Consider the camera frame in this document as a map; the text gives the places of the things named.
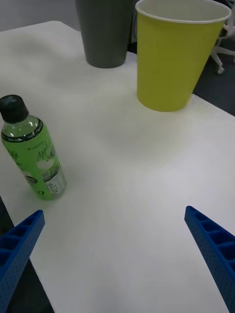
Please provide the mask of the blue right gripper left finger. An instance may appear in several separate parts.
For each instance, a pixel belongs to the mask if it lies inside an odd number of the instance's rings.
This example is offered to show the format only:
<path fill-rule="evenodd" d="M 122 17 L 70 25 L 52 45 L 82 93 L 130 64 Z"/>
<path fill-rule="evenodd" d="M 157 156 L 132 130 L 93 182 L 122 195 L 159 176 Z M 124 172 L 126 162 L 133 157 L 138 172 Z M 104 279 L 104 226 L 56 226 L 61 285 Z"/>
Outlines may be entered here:
<path fill-rule="evenodd" d="M 44 213 L 38 210 L 0 238 L 1 313 L 7 310 L 44 225 Z"/>

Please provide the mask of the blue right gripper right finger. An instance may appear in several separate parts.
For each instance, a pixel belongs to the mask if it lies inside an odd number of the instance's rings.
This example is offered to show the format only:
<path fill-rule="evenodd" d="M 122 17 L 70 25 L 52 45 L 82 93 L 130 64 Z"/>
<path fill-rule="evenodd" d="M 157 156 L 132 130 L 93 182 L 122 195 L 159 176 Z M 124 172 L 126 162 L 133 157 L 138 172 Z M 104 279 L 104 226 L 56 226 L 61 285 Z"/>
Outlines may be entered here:
<path fill-rule="evenodd" d="M 192 206 L 185 222 L 229 312 L 235 312 L 235 237 Z"/>

